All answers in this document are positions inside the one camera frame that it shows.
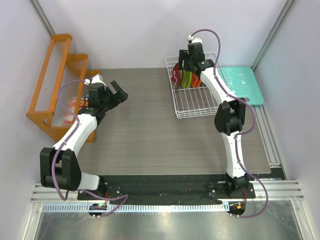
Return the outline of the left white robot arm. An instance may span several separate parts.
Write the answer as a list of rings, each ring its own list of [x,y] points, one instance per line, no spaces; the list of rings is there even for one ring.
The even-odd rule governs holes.
[[[54,146],[41,150],[40,182],[43,187],[57,191],[89,190],[93,198],[100,200],[106,195],[106,186],[101,184],[100,176],[82,172],[77,157],[106,112],[126,101],[128,94],[115,80],[110,83],[115,90],[112,92],[99,74],[83,83],[88,85],[88,105],[73,115],[75,122]]]

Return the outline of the lime green plate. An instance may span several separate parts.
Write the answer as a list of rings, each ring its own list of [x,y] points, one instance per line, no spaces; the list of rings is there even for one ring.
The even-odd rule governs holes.
[[[192,76],[193,76],[193,73],[191,71],[183,70],[181,86],[184,89],[188,89],[190,87],[190,84],[191,84],[191,81],[192,81]]]

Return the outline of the red floral plate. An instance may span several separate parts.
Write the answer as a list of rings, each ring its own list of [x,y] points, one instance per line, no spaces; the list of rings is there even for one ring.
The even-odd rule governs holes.
[[[179,64],[176,63],[173,67],[171,74],[171,85],[173,90],[177,90],[180,87],[182,83],[183,74],[183,70],[179,70]]]

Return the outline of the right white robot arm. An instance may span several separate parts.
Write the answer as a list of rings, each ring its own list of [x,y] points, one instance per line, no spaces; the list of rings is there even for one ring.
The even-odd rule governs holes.
[[[188,49],[179,51],[178,69],[195,74],[218,103],[214,125],[223,138],[226,152],[225,190],[230,197],[242,196],[249,187],[241,143],[246,116],[244,99],[232,95],[216,64],[211,59],[206,59],[200,40],[190,40]]]

